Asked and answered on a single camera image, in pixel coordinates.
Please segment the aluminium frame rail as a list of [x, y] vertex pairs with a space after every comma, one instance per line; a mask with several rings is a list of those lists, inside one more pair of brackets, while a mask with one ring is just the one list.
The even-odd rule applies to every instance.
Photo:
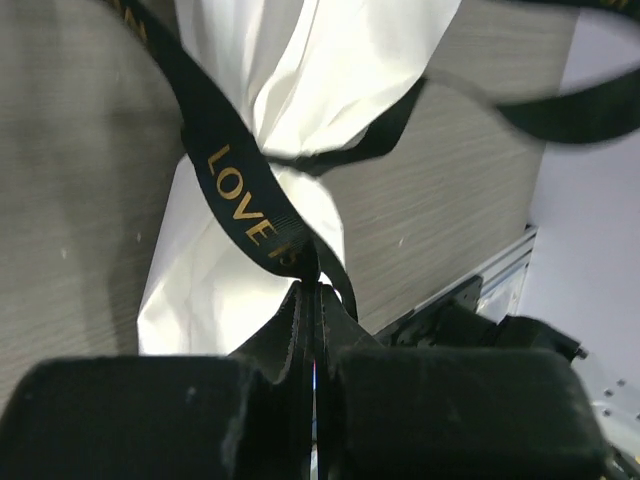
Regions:
[[434, 299], [436, 295], [445, 292], [445, 290], [471, 276], [478, 275], [483, 280], [483, 286], [481, 287], [477, 312], [493, 321], [499, 321], [505, 316], [514, 313], [532, 257], [536, 235], [537, 228], [527, 226], [523, 236], [514, 243], [452, 284], [444, 287], [418, 306]]

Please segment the black ribbon gold letters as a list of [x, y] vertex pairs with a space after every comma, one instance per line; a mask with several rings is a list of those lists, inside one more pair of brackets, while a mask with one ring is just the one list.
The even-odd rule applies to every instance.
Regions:
[[[184, 120], [182, 141], [222, 229], [245, 255], [274, 275], [313, 287], [326, 274], [341, 294], [345, 310], [355, 317], [355, 295], [345, 268], [288, 200], [270, 168], [276, 160], [260, 152], [222, 91], [141, 2], [109, 5], [168, 80]], [[550, 143], [595, 144], [639, 128], [638, 70], [582, 90], [527, 101], [494, 99], [468, 81], [432, 70], [378, 116], [356, 146], [305, 158], [297, 167], [321, 175], [387, 155], [399, 142], [429, 82], [458, 91], [495, 110], [515, 129]]]

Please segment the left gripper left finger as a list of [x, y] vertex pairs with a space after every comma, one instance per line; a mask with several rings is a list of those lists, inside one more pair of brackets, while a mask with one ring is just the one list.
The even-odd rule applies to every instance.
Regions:
[[313, 296], [227, 356], [57, 358], [1, 417], [5, 479], [306, 479]]

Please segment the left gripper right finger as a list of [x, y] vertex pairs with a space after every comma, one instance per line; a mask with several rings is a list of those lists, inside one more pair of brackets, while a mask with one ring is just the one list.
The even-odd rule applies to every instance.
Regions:
[[314, 298], [322, 479], [601, 479], [610, 448], [543, 348], [390, 347], [332, 288]]

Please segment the white wrapping paper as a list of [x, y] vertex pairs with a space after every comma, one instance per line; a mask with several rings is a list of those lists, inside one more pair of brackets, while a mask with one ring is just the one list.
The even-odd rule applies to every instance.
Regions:
[[[456, 1], [180, 1], [179, 34], [263, 153], [354, 145], [425, 70]], [[137, 317], [144, 355], [224, 355], [278, 310], [288, 279], [254, 264], [178, 163]]]

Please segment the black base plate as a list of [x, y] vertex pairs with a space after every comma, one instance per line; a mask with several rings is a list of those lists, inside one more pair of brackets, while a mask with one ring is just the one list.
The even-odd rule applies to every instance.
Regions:
[[580, 342], [530, 317], [493, 321], [477, 312], [483, 280], [473, 275], [414, 308], [378, 333], [386, 346], [543, 348], [568, 361], [585, 359]]

